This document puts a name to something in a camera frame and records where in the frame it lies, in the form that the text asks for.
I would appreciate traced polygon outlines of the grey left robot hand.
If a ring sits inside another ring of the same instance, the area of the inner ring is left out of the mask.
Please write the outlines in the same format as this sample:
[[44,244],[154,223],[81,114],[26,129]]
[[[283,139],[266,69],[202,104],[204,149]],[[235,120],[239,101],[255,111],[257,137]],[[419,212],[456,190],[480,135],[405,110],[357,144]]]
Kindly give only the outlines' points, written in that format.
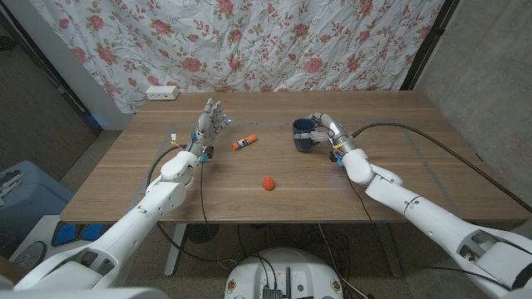
[[202,159],[204,152],[213,147],[221,131],[232,123],[225,114],[222,101],[207,100],[203,112],[196,123],[195,137],[187,147],[187,151]]

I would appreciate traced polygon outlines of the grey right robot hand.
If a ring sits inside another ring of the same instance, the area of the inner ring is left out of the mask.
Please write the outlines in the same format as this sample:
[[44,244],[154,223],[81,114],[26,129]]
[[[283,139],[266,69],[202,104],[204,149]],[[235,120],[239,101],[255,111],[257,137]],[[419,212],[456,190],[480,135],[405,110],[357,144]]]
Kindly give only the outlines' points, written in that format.
[[343,153],[357,149],[343,126],[328,114],[314,112],[293,122],[293,142],[300,152],[308,152],[314,145],[326,141]]

